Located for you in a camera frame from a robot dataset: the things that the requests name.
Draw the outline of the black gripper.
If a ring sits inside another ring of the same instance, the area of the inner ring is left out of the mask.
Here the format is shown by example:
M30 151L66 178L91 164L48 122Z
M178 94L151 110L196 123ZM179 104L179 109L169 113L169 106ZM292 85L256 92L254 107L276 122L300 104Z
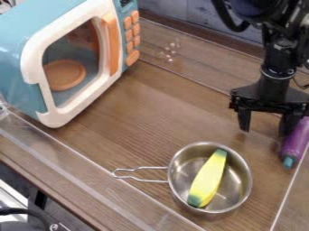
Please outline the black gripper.
M252 85L230 91L229 107L238 112L240 128L250 131L252 111L281 114L278 136L293 131L303 116L309 116L309 94L290 87L296 71L261 71L261 78Z

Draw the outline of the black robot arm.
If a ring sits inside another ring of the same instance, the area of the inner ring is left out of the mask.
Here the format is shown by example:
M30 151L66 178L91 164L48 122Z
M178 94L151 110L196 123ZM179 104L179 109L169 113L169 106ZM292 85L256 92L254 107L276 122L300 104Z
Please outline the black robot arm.
M309 0L230 0L241 19L262 25L265 59L261 78L230 91L229 107L238 113L242 131L252 112L281 115L278 134L290 134L309 116L309 94L290 86L297 69L309 61Z

